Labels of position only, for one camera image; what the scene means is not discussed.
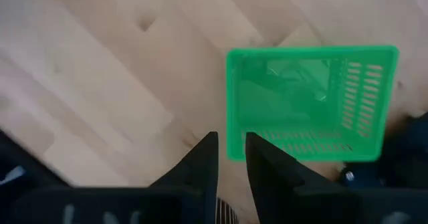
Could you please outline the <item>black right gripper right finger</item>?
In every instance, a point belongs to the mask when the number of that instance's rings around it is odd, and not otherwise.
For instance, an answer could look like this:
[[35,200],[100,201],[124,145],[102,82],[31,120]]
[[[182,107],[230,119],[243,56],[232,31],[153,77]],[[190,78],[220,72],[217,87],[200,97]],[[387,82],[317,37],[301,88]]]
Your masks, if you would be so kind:
[[333,182],[254,132],[246,134],[245,155],[261,224],[338,224]]

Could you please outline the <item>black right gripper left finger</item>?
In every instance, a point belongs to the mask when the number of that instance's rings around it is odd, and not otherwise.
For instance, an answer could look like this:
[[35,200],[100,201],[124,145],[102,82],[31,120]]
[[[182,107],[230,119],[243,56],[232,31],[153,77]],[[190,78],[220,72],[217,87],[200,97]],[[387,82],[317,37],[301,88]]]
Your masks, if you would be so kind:
[[209,132],[151,187],[150,224],[216,224],[219,137]]

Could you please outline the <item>green plastic slotted basket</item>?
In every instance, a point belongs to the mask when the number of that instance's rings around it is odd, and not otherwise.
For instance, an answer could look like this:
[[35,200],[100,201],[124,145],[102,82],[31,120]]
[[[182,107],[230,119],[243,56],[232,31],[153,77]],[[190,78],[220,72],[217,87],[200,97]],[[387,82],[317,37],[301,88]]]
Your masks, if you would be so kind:
[[393,45],[231,49],[229,159],[245,160],[253,132],[298,160],[376,160],[398,60]]

